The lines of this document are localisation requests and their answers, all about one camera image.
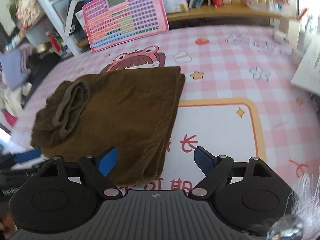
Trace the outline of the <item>pink checkered table mat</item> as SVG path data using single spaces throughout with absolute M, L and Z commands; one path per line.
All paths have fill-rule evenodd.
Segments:
M 99 73 L 121 56 L 165 55 L 166 66 L 185 74 L 181 108 L 161 177 L 145 190 L 190 189 L 203 177 L 193 162 L 202 146 L 236 161 L 263 159 L 289 185 L 319 172 L 319 119 L 307 92 L 293 87 L 291 47 L 279 45 L 272 29 L 206 26 L 171 30 L 58 64 L 44 79 L 11 132 L 7 151 L 30 148 L 36 113 L 57 86 Z

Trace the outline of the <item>black tray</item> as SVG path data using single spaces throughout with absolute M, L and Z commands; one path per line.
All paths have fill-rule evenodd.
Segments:
M 30 93 L 22 96 L 22 108 L 24 108 L 32 97 L 35 90 L 42 83 L 49 72 L 61 61 L 57 53 L 33 54 L 27 61 L 27 66 L 31 69 L 31 74 L 27 78 L 27 83 L 31 84 Z

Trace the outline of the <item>pink keyboard learning toy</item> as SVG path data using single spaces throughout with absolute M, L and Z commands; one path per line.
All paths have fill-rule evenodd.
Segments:
M 169 30 L 162 0 L 92 0 L 82 15 L 94 53 Z

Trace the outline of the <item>white bookshelf frame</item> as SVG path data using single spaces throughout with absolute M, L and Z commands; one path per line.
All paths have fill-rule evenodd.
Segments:
M 44 13 L 47 15 L 48 19 L 50 20 L 51 24 L 57 30 L 65 45 L 67 45 L 68 49 L 74 56 L 78 56 L 83 53 L 82 49 L 79 48 L 76 44 L 76 39 L 74 36 L 67 36 L 65 35 L 65 27 L 64 23 L 61 20 L 60 16 L 51 5 L 49 0 L 37 0 L 41 8 L 43 9 Z

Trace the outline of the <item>brass bowl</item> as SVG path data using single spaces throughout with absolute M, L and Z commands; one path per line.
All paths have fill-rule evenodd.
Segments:
M 38 44 L 34 47 L 33 51 L 34 53 L 40 54 L 48 51 L 52 47 L 52 44 L 50 42 Z

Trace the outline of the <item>purple folded garment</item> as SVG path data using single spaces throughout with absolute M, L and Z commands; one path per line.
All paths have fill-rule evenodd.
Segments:
M 28 73 L 23 68 L 22 54 L 19 49 L 1 54 L 1 67 L 5 84 L 10 90 L 15 90 L 27 79 Z

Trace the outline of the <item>red hanging tassel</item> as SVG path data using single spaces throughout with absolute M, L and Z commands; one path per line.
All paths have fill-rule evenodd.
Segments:
M 56 52 L 59 53 L 61 51 L 61 47 L 57 42 L 57 40 L 53 37 L 53 35 L 49 31 L 46 32 L 46 35 L 50 39 L 50 42 L 52 43 L 52 46 L 54 47 Z

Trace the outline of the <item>brown garment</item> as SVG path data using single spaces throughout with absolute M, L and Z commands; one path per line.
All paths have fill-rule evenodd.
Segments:
M 147 184 L 163 171 L 185 83 L 180 67 L 88 74 L 64 81 L 36 114 L 30 144 L 47 158 L 98 157 L 118 151 L 108 179 Z

